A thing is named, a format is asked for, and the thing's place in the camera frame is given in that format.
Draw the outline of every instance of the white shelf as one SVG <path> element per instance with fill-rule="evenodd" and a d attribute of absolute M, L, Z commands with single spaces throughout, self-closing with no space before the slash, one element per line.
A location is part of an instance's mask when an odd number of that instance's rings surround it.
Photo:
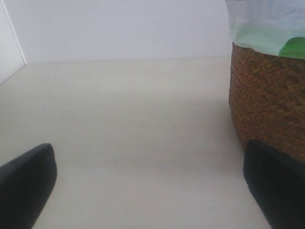
<path fill-rule="evenodd" d="M 1 162 L 53 144 L 44 229 L 270 228 L 243 178 L 230 59 L 27 65 L 0 87 Z"/>

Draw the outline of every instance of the white wall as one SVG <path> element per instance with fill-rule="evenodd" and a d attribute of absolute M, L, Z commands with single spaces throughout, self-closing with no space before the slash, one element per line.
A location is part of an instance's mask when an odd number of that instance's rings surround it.
<path fill-rule="evenodd" d="M 9 18 L 0 1 L 0 84 L 25 65 Z"/>
<path fill-rule="evenodd" d="M 4 0 L 26 61 L 229 56 L 224 0 Z"/>

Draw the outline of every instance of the woven basket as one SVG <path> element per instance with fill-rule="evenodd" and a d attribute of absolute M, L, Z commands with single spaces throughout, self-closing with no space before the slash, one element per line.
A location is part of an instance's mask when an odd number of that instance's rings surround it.
<path fill-rule="evenodd" d="M 305 60 L 233 45 L 229 102 L 243 147 L 256 139 L 305 162 Z"/>

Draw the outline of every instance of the white plastic bag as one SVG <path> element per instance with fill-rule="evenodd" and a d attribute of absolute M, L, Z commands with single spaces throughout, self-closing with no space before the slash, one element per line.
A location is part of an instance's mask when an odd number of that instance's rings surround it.
<path fill-rule="evenodd" d="M 305 0 L 225 0 L 235 44 L 305 59 Z"/>

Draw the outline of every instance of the white floor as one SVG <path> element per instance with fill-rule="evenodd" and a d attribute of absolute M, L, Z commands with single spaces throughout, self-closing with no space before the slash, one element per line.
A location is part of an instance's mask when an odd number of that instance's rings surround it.
<path fill-rule="evenodd" d="M 242 174 L 230 60 L 28 65 L 0 87 L 0 162 L 53 144 L 36 229 L 268 229 Z"/>

